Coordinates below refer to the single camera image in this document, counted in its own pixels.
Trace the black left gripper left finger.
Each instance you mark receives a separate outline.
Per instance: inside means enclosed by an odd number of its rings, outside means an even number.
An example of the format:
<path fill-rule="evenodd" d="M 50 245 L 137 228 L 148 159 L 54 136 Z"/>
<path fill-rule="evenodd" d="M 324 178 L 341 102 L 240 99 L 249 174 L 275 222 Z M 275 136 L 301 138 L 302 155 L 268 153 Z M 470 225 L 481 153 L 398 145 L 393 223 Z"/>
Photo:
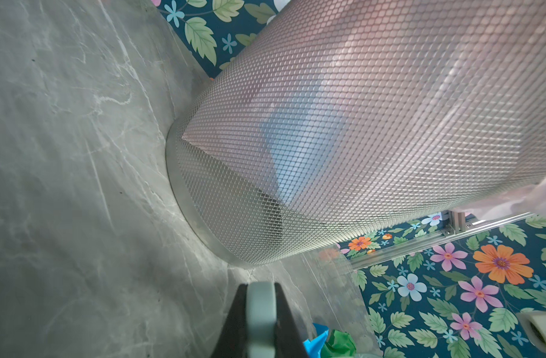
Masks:
<path fill-rule="evenodd" d="M 247 284 L 237 288 L 229 313 L 211 358 L 246 358 L 247 356 Z"/>

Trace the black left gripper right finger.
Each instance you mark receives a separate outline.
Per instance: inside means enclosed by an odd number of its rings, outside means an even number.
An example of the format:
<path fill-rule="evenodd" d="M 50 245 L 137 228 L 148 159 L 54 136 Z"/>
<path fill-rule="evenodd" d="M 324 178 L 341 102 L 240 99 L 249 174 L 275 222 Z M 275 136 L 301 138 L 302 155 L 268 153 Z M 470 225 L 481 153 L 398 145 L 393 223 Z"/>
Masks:
<path fill-rule="evenodd" d="M 308 353 L 300 337 L 289 302 L 279 283 L 274 284 L 277 321 L 274 326 L 276 358 L 306 358 Z"/>

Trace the blue paper scrap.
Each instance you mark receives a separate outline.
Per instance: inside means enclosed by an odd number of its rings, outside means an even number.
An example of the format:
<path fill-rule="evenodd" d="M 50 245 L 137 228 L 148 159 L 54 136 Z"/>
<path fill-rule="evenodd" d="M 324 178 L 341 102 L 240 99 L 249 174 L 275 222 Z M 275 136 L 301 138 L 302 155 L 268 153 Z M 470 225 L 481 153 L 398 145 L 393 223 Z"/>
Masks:
<path fill-rule="evenodd" d="M 317 336 L 314 338 L 314 340 L 304 341 L 303 344 L 308 358 L 320 358 L 322 348 L 327 341 L 330 330 L 326 325 L 314 323 L 313 326 L 316 330 Z"/>

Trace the pale green dustpan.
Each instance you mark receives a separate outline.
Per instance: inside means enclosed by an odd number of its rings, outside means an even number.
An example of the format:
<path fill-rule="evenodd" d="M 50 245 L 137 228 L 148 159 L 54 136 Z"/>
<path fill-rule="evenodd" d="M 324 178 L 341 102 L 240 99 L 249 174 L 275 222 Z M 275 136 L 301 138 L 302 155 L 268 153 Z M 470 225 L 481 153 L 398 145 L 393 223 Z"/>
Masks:
<path fill-rule="evenodd" d="M 247 357 L 274 358 L 277 324 L 276 290 L 272 282 L 254 282 L 247 288 L 245 318 Z"/>

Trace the green paper scrap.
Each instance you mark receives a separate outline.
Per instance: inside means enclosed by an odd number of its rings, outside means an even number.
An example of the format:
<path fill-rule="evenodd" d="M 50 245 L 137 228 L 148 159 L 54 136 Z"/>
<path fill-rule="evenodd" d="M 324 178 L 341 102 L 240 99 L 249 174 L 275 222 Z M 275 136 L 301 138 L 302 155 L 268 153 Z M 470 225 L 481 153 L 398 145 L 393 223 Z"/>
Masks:
<path fill-rule="evenodd" d="M 349 333 L 332 330 L 327 332 L 327 339 L 321 349 L 321 358 L 354 357 L 356 343 Z"/>

